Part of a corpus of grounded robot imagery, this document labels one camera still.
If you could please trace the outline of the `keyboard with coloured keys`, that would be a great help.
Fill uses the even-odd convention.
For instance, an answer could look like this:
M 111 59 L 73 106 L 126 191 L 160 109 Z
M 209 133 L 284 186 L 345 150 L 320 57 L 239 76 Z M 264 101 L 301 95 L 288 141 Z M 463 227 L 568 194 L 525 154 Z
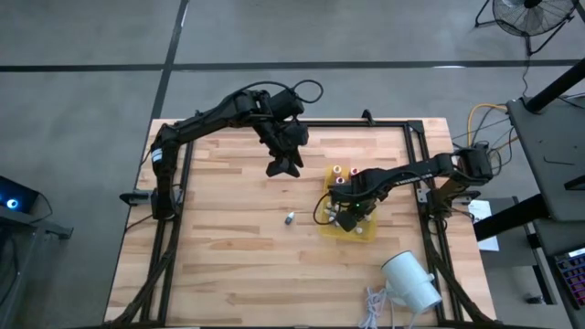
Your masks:
M 556 274 L 576 310 L 585 308 L 585 245 L 553 256 Z

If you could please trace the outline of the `black aluminium table frame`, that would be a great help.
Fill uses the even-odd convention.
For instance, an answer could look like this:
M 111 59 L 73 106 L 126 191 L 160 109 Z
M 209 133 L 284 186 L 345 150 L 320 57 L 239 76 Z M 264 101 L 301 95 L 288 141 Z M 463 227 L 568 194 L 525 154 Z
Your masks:
M 107 329 L 355 327 L 381 265 L 410 250 L 425 257 L 414 186 L 378 205 L 374 241 L 335 240 L 312 219 L 325 171 L 393 167 L 451 150 L 443 118 L 309 121 L 298 178 L 266 176 L 267 148 L 250 129 L 224 129 L 182 147 L 175 181 L 180 222 L 149 205 L 128 217 L 104 316 Z M 295 219 L 284 223 L 291 212 Z

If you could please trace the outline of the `white cylindrical lamp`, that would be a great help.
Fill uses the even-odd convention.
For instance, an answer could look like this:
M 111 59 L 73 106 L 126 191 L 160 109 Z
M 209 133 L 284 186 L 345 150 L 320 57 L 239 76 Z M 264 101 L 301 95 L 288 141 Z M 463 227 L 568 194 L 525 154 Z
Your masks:
M 434 287 L 435 277 L 428 273 L 410 250 L 387 260 L 381 271 L 392 302 L 408 307 L 413 313 L 426 313 L 442 302 Z

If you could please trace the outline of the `black floor fan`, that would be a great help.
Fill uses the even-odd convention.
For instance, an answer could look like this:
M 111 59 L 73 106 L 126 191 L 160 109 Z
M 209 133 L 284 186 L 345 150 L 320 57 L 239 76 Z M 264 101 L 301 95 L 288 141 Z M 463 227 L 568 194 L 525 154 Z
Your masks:
M 578 4 L 579 0 L 485 0 L 474 26 L 497 25 L 523 38 L 530 58 L 572 20 Z

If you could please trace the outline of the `black pole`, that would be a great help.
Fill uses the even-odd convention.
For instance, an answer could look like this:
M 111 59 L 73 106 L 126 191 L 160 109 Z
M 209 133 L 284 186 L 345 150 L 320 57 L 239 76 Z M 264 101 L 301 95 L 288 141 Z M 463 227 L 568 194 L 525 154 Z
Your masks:
M 529 99 L 525 109 L 534 114 L 540 114 L 553 100 L 559 98 L 565 91 L 574 87 L 585 79 L 585 58 L 563 73 L 536 96 Z

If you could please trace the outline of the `grey cart top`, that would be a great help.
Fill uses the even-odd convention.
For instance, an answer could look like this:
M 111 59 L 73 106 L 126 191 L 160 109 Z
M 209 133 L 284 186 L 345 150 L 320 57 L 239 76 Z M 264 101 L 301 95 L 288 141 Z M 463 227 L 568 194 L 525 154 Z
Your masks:
M 585 187 L 566 184 L 585 176 L 585 105 L 555 100 L 539 114 L 520 100 L 506 103 L 512 124 L 550 215 L 585 221 Z

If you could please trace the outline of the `dark metal stand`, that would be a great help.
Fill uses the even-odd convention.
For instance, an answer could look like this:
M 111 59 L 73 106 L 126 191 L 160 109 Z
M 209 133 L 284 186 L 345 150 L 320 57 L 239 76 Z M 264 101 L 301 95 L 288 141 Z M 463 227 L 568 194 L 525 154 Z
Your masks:
M 8 329 L 16 318 L 41 239 L 45 234 L 54 234 L 59 239 L 69 239 L 73 228 L 63 227 L 50 220 L 34 219 L 32 215 L 12 211 L 6 207 L 0 207 L 0 224 L 15 230 L 8 239 L 13 245 L 11 263 L 15 266 L 15 274 L 8 280 L 6 293 L 0 296 L 0 329 Z

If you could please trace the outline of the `computer with blue light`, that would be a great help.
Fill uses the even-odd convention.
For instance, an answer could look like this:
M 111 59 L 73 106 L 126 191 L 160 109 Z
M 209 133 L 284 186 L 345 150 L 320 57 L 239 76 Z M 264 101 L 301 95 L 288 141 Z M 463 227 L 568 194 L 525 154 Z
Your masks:
M 38 191 L 20 185 L 0 175 L 0 206 L 9 210 L 30 214 L 37 202 Z

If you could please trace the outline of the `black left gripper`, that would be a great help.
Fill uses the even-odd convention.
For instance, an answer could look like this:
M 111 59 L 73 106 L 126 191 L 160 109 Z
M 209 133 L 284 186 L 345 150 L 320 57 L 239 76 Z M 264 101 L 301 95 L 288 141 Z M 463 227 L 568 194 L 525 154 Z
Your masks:
M 269 154 L 275 158 L 282 157 L 278 162 L 277 174 L 287 174 L 298 178 L 300 172 L 297 167 L 304 167 L 299 147 L 307 145 L 309 140 L 308 127 L 300 122 L 270 123 L 264 135 L 264 144 L 269 148 Z

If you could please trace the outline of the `yellow translucent plastic bin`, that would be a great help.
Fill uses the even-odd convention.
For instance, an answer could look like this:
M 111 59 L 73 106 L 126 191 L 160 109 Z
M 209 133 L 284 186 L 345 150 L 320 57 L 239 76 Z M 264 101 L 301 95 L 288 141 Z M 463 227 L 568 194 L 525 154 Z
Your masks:
M 352 168 L 353 167 L 342 167 L 342 174 L 341 175 L 335 175 L 332 172 L 333 166 L 331 166 L 330 168 L 328 168 L 325 171 L 324 186 L 323 186 L 324 198 L 317 202 L 316 211 L 315 211 L 315 218 L 316 218 L 316 222 L 318 223 L 318 232 L 320 235 L 322 235 L 324 237 L 331 238 L 331 239 L 344 240 L 344 241 L 351 241 L 351 242 L 368 243 L 368 242 L 372 242 L 377 235 L 378 214 L 377 214 L 376 210 L 374 210 L 369 215 L 358 215 L 358 214 L 354 213 L 357 216 L 357 226 L 351 232 L 345 232 L 341 227 L 336 227 L 335 221 L 332 223 L 329 223 L 328 219 L 330 216 L 328 216 L 324 212 L 324 210 L 326 210 L 326 209 L 333 210 L 336 214 L 338 214 L 339 212 L 341 212 L 343 210 L 349 211 L 348 208 L 346 207 L 346 205 L 341 204 L 341 203 L 335 203 L 332 201 L 332 198 L 329 194 L 329 186 L 330 185 L 337 185 L 335 180 L 339 176 L 342 176 L 346 180 L 346 183 L 351 182 L 352 176 L 349 174 L 349 172 Z M 333 207 L 326 208 L 325 205 L 327 202 L 330 202 Z M 357 227 L 361 227 L 363 229 L 362 234 L 356 233 Z

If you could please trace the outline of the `black cart beam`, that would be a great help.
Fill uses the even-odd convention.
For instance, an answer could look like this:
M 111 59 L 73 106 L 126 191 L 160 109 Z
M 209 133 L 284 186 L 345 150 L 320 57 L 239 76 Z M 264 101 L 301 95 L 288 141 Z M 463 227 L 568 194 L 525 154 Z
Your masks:
M 477 240 L 482 241 L 542 218 L 549 218 L 549 211 L 543 196 L 537 194 L 490 217 L 479 220 L 473 225 L 473 228 Z

